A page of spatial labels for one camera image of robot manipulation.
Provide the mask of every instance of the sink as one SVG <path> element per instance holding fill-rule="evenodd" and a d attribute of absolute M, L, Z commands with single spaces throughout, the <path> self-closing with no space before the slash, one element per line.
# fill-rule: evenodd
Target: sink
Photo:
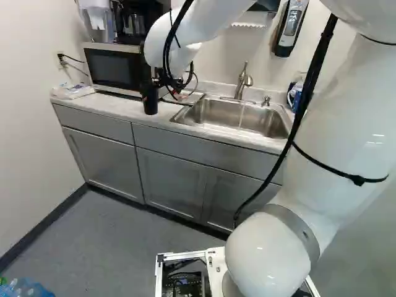
<path fill-rule="evenodd" d="M 240 137 L 286 139 L 285 110 L 280 105 L 263 106 L 219 97 L 203 97 L 185 107 L 171 122 L 200 127 Z"/>

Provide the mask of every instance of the wall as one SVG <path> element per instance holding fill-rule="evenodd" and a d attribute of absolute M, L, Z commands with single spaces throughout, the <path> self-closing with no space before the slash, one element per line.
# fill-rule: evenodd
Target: wall
<path fill-rule="evenodd" d="M 183 0 L 175 0 L 173 7 L 181 3 Z M 329 10 L 319 0 L 310 0 L 296 47 L 287 59 L 275 57 L 270 50 L 280 14 L 269 29 L 226 29 L 202 46 L 194 59 L 197 75 L 200 80 L 236 84 L 243 62 L 249 61 L 248 73 L 253 76 L 255 87 L 284 90 L 296 71 L 307 71 L 329 15 Z M 354 37 L 355 32 L 348 25 L 337 24 L 317 90 L 326 84 L 345 59 Z"/>
<path fill-rule="evenodd" d="M 1 9 L 0 256 L 84 183 L 49 99 L 68 80 L 56 52 L 79 57 L 75 4 L 8 0 Z"/>

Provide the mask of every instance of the microwave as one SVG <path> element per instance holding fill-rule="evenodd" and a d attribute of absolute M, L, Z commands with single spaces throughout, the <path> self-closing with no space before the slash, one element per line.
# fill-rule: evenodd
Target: microwave
<path fill-rule="evenodd" d="M 138 45 L 83 43 L 91 84 L 95 90 L 142 98 L 141 83 L 154 77 L 155 68 Z"/>

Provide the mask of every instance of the gray carpet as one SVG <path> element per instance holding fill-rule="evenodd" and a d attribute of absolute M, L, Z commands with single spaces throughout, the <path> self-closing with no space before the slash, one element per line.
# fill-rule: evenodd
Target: gray carpet
<path fill-rule="evenodd" d="M 88 192 L 4 273 L 57 297 L 153 297 L 155 255 L 224 245 L 154 214 Z"/>

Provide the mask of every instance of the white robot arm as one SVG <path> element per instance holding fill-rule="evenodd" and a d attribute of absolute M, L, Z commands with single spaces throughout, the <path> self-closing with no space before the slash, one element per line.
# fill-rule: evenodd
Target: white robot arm
<path fill-rule="evenodd" d="M 359 34 L 347 61 L 311 103 L 295 144 L 331 168 L 381 180 L 396 164 L 396 2 L 321 1 Z M 182 73 L 200 42 L 215 37 L 252 3 L 195 0 L 177 31 L 182 47 L 172 44 L 172 70 Z M 170 27 L 166 15 L 148 34 L 145 57 L 152 66 L 162 67 Z M 355 185 L 301 152 L 289 151 L 281 191 L 237 227 L 226 243 L 230 277 L 245 297 L 291 296 L 337 231 L 368 207 L 382 188 L 381 183 Z"/>

